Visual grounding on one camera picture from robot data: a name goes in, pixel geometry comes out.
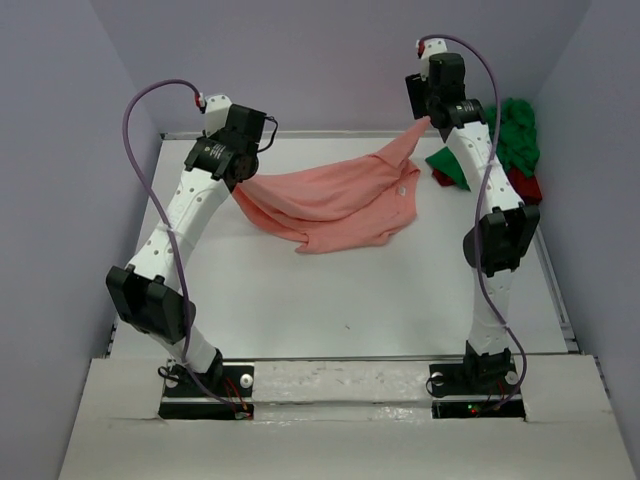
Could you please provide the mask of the pink t shirt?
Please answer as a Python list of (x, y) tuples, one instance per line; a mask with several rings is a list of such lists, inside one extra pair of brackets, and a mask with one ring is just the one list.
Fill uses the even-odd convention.
[(383, 246), (417, 217), (420, 168), (411, 160), (427, 118), (374, 153), (298, 172), (258, 174), (232, 197), (260, 230), (319, 255)]

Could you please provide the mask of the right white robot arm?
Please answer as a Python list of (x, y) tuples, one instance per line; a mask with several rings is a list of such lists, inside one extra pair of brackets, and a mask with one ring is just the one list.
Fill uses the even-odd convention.
[(474, 274), (474, 303), (463, 359), (431, 367), (426, 383), (435, 398), (516, 391), (506, 320), (514, 274), (536, 232), (540, 213), (526, 205), (510, 184), (493, 143), (481, 103), (465, 91), (462, 56), (435, 39), (418, 48), (420, 71), (406, 77), (415, 118), (426, 117), (460, 165), (476, 196), (474, 224), (463, 239), (463, 254)]

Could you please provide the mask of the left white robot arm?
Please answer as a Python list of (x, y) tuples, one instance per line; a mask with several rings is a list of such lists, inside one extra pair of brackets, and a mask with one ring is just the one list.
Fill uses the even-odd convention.
[(174, 358), (177, 377), (195, 392), (215, 392), (223, 356), (195, 327), (186, 264), (207, 224), (234, 188), (257, 173), (266, 113), (213, 97), (205, 129), (189, 151), (160, 221), (125, 267), (112, 267), (106, 285), (119, 318), (150, 336)]

